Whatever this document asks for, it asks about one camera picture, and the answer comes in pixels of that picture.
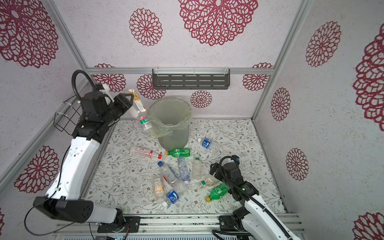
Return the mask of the bottle with yellow label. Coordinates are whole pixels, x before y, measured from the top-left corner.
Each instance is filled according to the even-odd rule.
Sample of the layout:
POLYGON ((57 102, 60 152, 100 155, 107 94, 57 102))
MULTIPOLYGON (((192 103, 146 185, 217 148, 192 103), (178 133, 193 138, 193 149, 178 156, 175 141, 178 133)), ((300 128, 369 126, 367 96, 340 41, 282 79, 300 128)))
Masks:
POLYGON ((134 101, 132 107, 129 109, 130 114, 133 118, 138 118, 141 113, 146 111, 144 104, 142 103, 138 93, 134 89, 129 90, 129 94, 134 95, 134 101))

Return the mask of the clear bottle green red cap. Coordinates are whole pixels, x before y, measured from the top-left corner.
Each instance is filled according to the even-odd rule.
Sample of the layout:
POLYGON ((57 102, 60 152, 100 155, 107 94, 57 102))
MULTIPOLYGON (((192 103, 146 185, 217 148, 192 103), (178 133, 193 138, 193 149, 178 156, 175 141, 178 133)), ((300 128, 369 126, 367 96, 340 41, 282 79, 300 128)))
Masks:
POLYGON ((152 129, 152 124, 147 116, 140 117, 139 122, 145 131, 150 131, 152 129))

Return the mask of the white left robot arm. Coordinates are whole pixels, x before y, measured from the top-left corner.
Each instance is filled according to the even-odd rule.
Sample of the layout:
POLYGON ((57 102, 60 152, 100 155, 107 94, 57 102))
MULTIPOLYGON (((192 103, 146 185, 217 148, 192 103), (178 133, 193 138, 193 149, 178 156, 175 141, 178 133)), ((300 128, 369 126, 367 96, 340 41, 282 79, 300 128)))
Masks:
POLYGON ((118 94, 111 99, 103 91, 90 92, 81 98, 82 115, 61 171, 46 195, 35 198, 33 205, 37 210, 53 220, 106 224, 112 232, 124 228, 122 210, 83 200, 82 184, 105 135, 133 103, 133 94, 118 94))

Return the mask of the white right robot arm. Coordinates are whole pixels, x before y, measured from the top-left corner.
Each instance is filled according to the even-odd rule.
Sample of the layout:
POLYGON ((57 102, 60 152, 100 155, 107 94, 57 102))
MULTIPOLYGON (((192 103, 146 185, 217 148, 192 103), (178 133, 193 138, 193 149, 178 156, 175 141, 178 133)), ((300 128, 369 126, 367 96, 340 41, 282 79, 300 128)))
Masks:
POLYGON ((298 240, 288 227, 267 206, 259 191, 245 181, 237 163, 211 164, 210 174, 229 187, 229 194, 242 206, 230 216, 220 216, 220 229, 212 234, 222 240, 224 235, 238 240, 298 240))

